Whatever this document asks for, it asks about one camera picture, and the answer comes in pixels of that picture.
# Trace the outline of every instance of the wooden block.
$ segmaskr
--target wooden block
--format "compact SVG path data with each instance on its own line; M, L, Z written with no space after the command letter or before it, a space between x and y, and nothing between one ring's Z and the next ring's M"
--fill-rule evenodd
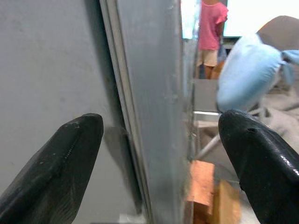
M191 165L191 187L188 201L194 201L194 220L208 221L213 212L214 165L194 161Z
M214 192L212 224L238 224L241 217L239 191L221 181Z

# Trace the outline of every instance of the shorts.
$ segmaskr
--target shorts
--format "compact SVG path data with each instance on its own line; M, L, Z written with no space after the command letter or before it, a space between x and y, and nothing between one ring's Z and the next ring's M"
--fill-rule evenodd
M202 64L215 67L217 65L218 50L198 50L197 66Z

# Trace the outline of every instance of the pink shirt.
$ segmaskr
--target pink shirt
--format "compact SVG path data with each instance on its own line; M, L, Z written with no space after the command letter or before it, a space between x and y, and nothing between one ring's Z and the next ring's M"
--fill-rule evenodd
M221 2L207 5L202 1L199 24L199 49L218 50L220 38L216 26L228 19L228 9Z

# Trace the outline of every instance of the gray wall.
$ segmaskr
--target gray wall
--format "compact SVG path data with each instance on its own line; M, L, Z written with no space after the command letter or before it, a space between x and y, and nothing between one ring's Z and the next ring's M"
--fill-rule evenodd
M123 164L115 162L126 147L117 136L123 122L98 7L0 1L0 193L61 124L99 113L106 133L75 224L135 212Z

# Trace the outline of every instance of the light blue pillow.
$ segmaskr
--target light blue pillow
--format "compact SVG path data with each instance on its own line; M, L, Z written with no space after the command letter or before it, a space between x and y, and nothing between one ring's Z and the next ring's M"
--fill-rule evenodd
M247 111L258 103L270 90L279 68L287 64L282 56L289 62L299 63L298 51L281 54L274 47L263 44L257 34L242 37L228 55L221 72L217 93L218 109L221 112L229 109ZM287 72L285 77L292 83L292 68L286 66L283 70Z

